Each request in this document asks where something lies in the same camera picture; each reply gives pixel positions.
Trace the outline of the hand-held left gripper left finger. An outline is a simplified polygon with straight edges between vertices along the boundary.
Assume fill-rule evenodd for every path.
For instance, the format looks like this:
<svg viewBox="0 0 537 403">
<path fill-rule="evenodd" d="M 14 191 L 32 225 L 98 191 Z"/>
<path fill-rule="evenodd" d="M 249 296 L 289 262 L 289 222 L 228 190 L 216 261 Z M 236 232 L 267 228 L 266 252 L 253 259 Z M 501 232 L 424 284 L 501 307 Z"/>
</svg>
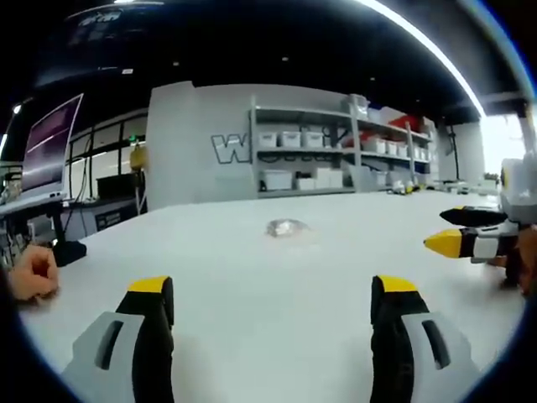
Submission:
<svg viewBox="0 0 537 403">
<path fill-rule="evenodd" d="M 173 280 L 133 282 L 72 345 L 61 376 L 82 402 L 173 402 Z"/>
</svg>

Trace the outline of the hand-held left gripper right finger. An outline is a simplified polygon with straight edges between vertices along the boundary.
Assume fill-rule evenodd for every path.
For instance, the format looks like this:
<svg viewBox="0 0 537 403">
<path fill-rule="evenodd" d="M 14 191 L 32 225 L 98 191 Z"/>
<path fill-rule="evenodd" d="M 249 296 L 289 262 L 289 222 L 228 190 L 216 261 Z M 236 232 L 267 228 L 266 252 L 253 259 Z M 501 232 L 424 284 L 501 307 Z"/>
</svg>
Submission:
<svg viewBox="0 0 537 403">
<path fill-rule="evenodd" d="M 410 281 L 372 279 L 371 402 L 462 402 L 480 378 L 465 335 Z"/>
</svg>

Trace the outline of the person's right hand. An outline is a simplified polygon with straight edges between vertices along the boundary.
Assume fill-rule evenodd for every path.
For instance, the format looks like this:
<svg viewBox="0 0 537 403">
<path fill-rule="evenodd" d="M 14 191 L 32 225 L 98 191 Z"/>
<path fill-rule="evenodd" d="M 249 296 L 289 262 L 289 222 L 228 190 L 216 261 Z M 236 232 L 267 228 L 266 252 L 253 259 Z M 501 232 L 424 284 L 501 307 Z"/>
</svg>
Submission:
<svg viewBox="0 0 537 403">
<path fill-rule="evenodd" d="M 518 241 L 505 256 L 487 261 L 492 267 L 505 270 L 504 288 L 518 288 L 524 297 L 536 292 L 536 226 L 519 233 Z"/>
</svg>

